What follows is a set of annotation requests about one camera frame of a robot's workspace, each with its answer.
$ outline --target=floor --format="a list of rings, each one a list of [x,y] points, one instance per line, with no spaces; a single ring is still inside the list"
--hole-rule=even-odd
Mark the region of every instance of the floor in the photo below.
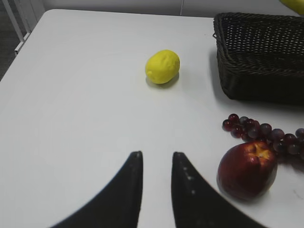
[[[13,0],[9,0],[9,3],[16,20],[20,25],[22,33],[25,35],[25,29],[22,25],[15,3]],[[17,34],[4,8],[3,2],[0,1],[0,80],[3,78],[5,72],[15,58],[14,49],[18,44],[19,39]]]

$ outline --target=yellow lemon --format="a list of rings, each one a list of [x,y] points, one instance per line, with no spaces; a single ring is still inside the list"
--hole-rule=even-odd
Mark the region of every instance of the yellow lemon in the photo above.
[[[180,69],[180,58],[170,50],[162,50],[153,55],[146,64],[146,75],[156,84],[169,82]]]
[[[304,14],[304,0],[281,0],[281,2],[298,14]]]

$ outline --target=grape bunch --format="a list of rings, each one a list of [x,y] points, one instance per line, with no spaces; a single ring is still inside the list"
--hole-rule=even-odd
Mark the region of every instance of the grape bunch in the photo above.
[[[223,122],[223,129],[235,138],[242,138],[245,142],[264,141],[278,156],[294,155],[304,160],[304,128],[299,128],[294,134],[285,134],[281,129],[272,129],[272,126],[249,119],[246,116],[239,118],[231,114]]]

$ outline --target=lemon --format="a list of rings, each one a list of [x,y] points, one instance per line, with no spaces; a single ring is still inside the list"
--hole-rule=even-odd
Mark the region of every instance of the lemon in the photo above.
[[[281,0],[281,2],[298,14],[304,14],[304,0]]]
[[[146,75],[156,84],[169,82],[180,69],[179,56],[170,50],[162,50],[153,55],[146,64]]]

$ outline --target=red nectarine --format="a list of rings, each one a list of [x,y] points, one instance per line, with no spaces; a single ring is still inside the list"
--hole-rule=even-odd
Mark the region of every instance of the red nectarine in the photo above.
[[[222,158],[218,167],[218,186],[235,198],[252,200],[270,188],[276,170],[276,156],[266,143],[240,144]]]

